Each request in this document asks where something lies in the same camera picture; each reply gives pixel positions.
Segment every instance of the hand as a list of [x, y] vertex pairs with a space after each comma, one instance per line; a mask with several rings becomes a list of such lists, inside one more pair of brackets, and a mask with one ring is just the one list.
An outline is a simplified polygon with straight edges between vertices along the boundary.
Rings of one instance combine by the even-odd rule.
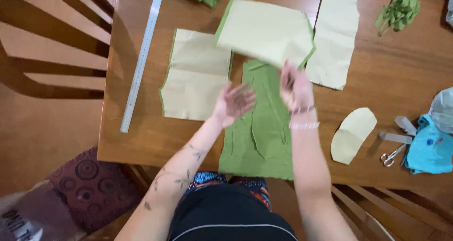
[[309, 77], [288, 60], [280, 74], [280, 97], [290, 111], [314, 105], [313, 84]]
[[228, 81], [228, 84], [220, 90], [212, 117], [221, 123], [222, 128], [231, 126], [255, 105], [255, 91], [247, 87], [248, 83], [244, 83], [231, 89], [231, 81]]

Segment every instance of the black shirt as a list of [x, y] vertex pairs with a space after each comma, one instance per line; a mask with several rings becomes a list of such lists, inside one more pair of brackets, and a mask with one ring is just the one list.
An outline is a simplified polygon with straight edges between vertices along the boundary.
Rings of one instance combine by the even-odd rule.
[[189, 193], [176, 208], [170, 241], [297, 240], [291, 226], [244, 187], [210, 185]]

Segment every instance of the pale yellow paper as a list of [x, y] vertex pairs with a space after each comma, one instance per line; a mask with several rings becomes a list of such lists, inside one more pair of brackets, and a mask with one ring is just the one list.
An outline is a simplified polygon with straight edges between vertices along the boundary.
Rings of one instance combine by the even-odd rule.
[[357, 0], [321, 0], [314, 36], [317, 50], [305, 69], [311, 82], [343, 89], [358, 25]]
[[234, 0], [217, 44], [277, 68], [301, 64], [314, 47], [305, 13], [251, 0]]
[[367, 107], [350, 113], [333, 136], [330, 146], [333, 160], [349, 165], [376, 123], [376, 117]]
[[160, 90], [164, 116], [204, 121], [227, 84], [231, 50], [214, 35], [177, 29], [167, 80]]

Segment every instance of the scissors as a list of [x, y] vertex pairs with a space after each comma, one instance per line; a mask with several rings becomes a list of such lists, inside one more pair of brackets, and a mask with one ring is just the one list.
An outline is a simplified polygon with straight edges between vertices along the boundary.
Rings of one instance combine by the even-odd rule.
[[384, 166], [386, 167], [390, 167], [391, 165], [393, 165], [394, 163], [394, 157], [399, 153], [401, 152], [404, 148], [406, 147], [406, 144], [400, 146], [398, 149], [396, 149], [395, 151], [393, 151], [390, 155], [388, 154], [383, 154], [381, 156], [381, 161], [384, 163]]

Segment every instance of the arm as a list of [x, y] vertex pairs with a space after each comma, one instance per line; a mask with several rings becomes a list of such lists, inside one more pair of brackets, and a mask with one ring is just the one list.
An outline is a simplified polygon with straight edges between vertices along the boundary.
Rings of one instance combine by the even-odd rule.
[[255, 93], [246, 86], [221, 90], [213, 115], [159, 171], [116, 241], [167, 239], [176, 206], [220, 132], [253, 108]]
[[[280, 94], [289, 110], [314, 105], [307, 74], [286, 63]], [[293, 124], [318, 122], [316, 110], [292, 115]], [[331, 178], [321, 150], [318, 129], [292, 129], [294, 188], [308, 240], [357, 240], [331, 196]]]

